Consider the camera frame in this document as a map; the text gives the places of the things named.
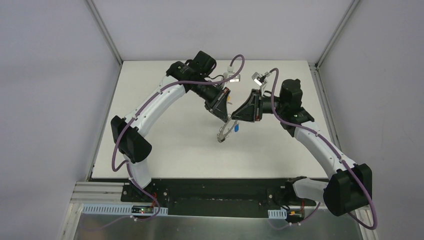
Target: robotic arm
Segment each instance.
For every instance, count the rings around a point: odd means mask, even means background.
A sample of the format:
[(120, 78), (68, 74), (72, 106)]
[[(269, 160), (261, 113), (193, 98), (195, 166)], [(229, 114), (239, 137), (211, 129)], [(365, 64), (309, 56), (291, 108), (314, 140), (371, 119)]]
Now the robotic arm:
[[(260, 89), (252, 89), (247, 101), (231, 115), (234, 120), (258, 122), (263, 114), (273, 114), (271, 96), (263, 95), (267, 84), (265, 75), (255, 73), (253, 80)], [(320, 129), (314, 118), (302, 107), (301, 81), (299, 79), (285, 80), (279, 96), (274, 96), (274, 108), (277, 115), (285, 122), (300, 127), (281, 123), (281, 126), (296, 140), (301, 142), (315, 157), (325, 170), (329, 182), (312, 180), (304, 176), (296, 177), (285, 184), (287, 194), (285, 201), (296, 198), (311, 199), (325, 203), (328, 210), (335, 216), (341, 216), (360, 207), (368, 205), (368, 200), (349, 170), (339, 161), (339, 156), (362, 182), (369, 195), (372, 193), (372, 172), (366, 164), (358, 165), (344, 155), (332, 143), (331, 147), (324, 142), (319, 134)]]
[(193, 60), (173, 63), (147, 100), (124, 118), (115, 116), (111, 120), (113, 140), (115, 143), (119, 142), (118, 150), (124, 155), (133, 178), (142, 188), (152, 180), (146, 161), (152, 151), (152, 145), (145, 137), (156, 120), (176, 100), (191, 90), (204, 99), (206, 110), (224, 122), (228, 120), (227, 99), (230, 90), (223, 85), (213, 84), (224, 83), (237, 77), (241, 68), (237, 74), (227, 74), (227, 79), (215, 83), (208, 82), (205, 78), (216, 65), (215, 59), (203, 51), (200, 51)]

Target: white table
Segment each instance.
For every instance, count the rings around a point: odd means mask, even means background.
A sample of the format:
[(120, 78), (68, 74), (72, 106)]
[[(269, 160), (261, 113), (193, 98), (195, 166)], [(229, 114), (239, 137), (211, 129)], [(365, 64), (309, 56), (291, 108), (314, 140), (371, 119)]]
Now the white table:
[[(124, 117), (155, 90), (165, 71), (175, 61), (125, 61), (110, 107), (104, 134), (96, 156), (92, 178), (127, 178), (123, 167), (111, 169), (114, 141), (111, 119)], [(230, 61), (217, 61), (211, 76), (222, 74)], [(279, 68), (280, 85), (285, 79), (300, 79), (303, 106), (315, 118), (321, 133), (329, 137), (324, 114), (306, 61), (249, 61), (241, 72), (241, 82), (231, 82), (228, 113), (232, 113), (248, 98), (254, 72), (264, 73)], [(271, 90), (274, 75), (268, 78)], [(285, 131), (271, 114), (264, 114), (260, 122), (241, 122), (239, 131), (231, 133), (223, 143), (217, 133), (224, 123), (209, 113), (204, 100), (188, 92), (177, 100), (153, 125), (146, 139), (153, 146), (148, 156), (152, 178), (291, 178), (307, 176), (326, 178), (314, 157)], [(118, 153), (118, 165), (124, 157)]]

